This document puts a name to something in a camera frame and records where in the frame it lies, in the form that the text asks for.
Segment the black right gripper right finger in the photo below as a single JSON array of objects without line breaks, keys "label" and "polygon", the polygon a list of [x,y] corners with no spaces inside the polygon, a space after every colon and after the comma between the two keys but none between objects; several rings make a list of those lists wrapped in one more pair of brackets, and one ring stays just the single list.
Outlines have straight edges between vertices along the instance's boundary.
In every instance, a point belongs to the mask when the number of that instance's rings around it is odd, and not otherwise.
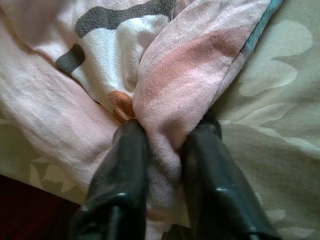
[{"label": "black right gripper right finger", "polygon": [[194,240],[282,240],[222,141],[202,119],[181,149],[181,178]]}]

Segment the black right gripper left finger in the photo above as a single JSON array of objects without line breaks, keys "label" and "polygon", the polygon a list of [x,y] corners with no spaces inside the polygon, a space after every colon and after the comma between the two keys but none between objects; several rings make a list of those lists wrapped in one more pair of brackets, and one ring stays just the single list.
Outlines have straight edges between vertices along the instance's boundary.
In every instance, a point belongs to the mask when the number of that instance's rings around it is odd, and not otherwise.
[{"label": "black right gripper left finger", "polygon": [[148,139],[138,121],[115,132],[75,213],[69,240],[145,240]]}]

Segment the bed with beige floral sheet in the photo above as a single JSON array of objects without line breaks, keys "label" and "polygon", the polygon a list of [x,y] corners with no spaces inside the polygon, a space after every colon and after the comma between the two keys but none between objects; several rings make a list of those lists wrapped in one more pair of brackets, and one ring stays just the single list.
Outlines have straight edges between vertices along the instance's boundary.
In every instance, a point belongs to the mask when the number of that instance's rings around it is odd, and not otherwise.
[{"label": "bed with beige floral sheet", "polygon": [[[320,240],[320,0],[282,0],[210,106],[283,240]],[[83,189],[0,109],[0,173],[77,204]],[[172,224],[188,226],[179,182]]]}]

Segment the pink cartoon print blanket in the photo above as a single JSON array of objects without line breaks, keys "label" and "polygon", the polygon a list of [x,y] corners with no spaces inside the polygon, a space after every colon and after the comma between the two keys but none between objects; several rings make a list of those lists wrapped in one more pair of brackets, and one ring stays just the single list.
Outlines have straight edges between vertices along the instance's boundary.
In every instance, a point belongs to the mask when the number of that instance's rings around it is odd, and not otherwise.
[{"label": "pink cartoon print blanket", "polygon": [[174,219],[179,147],[283,0],[0,0],[0,109],[87,189],[122,121],[148,167],[146,237]]}]

